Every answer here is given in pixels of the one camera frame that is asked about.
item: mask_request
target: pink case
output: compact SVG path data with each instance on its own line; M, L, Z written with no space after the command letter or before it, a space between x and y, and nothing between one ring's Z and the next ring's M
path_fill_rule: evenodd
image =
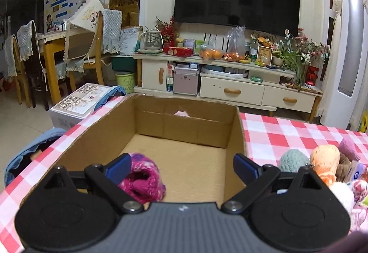
M197 95L199 69L175 67L174 93Z

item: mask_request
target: wooden handle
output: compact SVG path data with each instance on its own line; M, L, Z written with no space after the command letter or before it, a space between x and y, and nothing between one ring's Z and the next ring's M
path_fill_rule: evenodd
M225 88L224 92L228 94L240 94L241 93L239 89L229 89L229 88Z
M160 82L160 85L163 84L163 68L160 68L160 71L159 71L159 82Z
M289 98L289 97L284 97L284 102L289 102L291 104L296 104L297 103L297 99L295 98Z

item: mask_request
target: drawer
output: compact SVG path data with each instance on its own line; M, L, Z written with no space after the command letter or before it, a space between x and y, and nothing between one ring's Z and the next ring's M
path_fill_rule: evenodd
M266 86L262 105L310 113L315 95Z
M144 60L142 62L142 88L166 91L167 61Z
M220 78L201 78L200 97L216 98L260 106L265 90L263 85L223 80Z

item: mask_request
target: red and white checkered tablecloth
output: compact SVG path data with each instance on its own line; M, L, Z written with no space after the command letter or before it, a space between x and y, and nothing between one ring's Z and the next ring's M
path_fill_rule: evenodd
M0 253L18 253L23 250L14 228L14 216L23 198L79 135L122 100L124 97L108 102L69 130L39 155L0 194ZM240 117L244 126L248 156L259 165L277 165L280 157L290 148L299 149L309 156L319 145L338 146L345 136L353 139L361 155L360 161L368 164L367 134L260 115L241 113Z

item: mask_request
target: white yarn ball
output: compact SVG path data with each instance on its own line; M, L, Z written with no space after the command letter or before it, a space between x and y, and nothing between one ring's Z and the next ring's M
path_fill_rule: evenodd
M346 183L343 182L335 182L332 186L330 186L330 190L350 215L354 207L353 191L347 186Z

